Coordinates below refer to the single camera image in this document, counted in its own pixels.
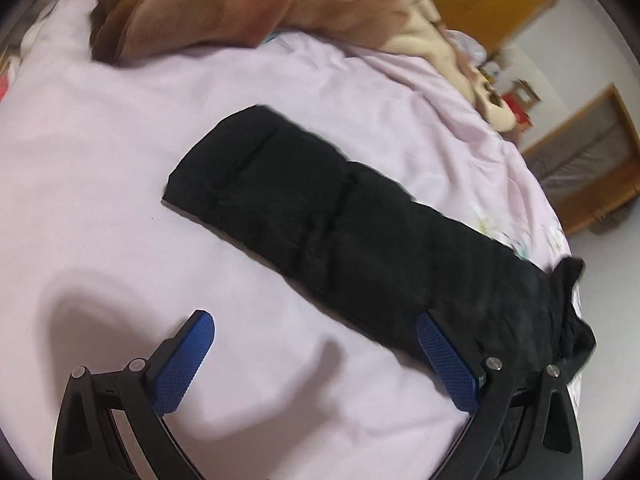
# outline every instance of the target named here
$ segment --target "white wall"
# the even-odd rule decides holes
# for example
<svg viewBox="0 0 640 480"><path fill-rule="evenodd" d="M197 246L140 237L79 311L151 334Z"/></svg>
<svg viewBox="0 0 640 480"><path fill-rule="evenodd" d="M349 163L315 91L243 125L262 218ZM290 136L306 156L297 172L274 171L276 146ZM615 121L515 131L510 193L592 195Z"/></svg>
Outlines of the white wall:
<svg viewBox="0 0 640 480"><path fill-rule="evenodd" d="M559 126L611 83L640 131L640 66L596 0L559 0L514 38L514 47L529 60L522 67L522 78L527 79L533 64L548 83L536 86L532 82L542 102L532 110L535 126L525 134L522 149ZM510 76L517 73L515 64Z"/></svg>
<svg viewBox="0 0 640 480"><path fill-rule="evenodd" d="M587 264L582 312L598 341L578 411L584 480L602 480L640 420L640 206L617 231L569 242Z"/></svg>

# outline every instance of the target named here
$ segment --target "black folded garment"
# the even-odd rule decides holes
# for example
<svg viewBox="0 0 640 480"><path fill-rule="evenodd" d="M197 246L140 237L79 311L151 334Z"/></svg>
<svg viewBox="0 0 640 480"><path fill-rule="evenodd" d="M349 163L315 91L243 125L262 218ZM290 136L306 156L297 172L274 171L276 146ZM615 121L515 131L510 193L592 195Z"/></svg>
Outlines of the black folded garment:
<svg viewBox="0 0 640 480"><path fill-rule="evenodd" d="M422 362L416 323L431 309L480 354L508 356L520 389L547 364L570 364L595 346L571 302L581 260L566 258L546 274L268 108L218 124L171 174L164 200ZM496 472L518 416L505 423Z"/></svg>

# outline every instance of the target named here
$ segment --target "wrinkled fabric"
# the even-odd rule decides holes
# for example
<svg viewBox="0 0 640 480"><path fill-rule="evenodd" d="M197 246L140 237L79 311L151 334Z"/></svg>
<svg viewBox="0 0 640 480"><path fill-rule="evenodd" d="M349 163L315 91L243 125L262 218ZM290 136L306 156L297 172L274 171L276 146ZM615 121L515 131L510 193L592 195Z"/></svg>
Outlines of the wrinkled fabric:
<svg viewBox="0 0 640 480"><path fill-rule="evenodd" d="M424 362L416 320L440 311L516 387L595 346L572 306L583 263L551 274L265 107L223 120L171 174L164 200L225 232L389 348ZM496 474L520 416L511 410Z"/></svg>

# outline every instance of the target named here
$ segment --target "blue gripper pad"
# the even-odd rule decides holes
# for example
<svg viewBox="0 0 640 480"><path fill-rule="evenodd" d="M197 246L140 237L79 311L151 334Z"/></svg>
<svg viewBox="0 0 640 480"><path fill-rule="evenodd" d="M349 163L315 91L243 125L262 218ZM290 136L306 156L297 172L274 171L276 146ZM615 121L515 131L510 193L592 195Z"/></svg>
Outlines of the blue gripper pad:
<svg viewBox="0 0 640 480"><path fill-rule="evenodd" d="M444 383L456 408L473 415L478 409L478 378L471 373L429 314L420 314L417 331L424 354Z"/></svg>
<svg viewBox="0 0 640 480"><path fill-rule="evenodd" d="M213 343L215 333L216 327L211 314L202 310L197 310L180 329L175 338L182 340L154 381L152 399L158 416L178 409Z"/></svg>

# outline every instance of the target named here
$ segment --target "red object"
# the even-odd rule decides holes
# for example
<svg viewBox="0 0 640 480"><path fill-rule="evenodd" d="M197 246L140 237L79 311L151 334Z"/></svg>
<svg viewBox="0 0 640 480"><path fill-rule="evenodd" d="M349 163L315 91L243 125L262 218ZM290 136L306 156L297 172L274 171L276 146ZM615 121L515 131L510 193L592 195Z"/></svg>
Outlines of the red object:
<svg viewBox="0 0 640 480"><path fill-rule="evenodd" d="M6 94L6 91L9 89L9 80L6 77L6 74L0 75L0 101Z"/></svg>
<svg viewBox="0 0 640 480"><path fill-rule="evenodd" d="M529 115L522 109L522 107L518 104L516 99L510 93L504 94L502 96L504 102L507 103L507 106L511 108L513 115L516 116L516 120L518 124L524 128L530 128L533 126L531 122L531 118Z"/></svg>

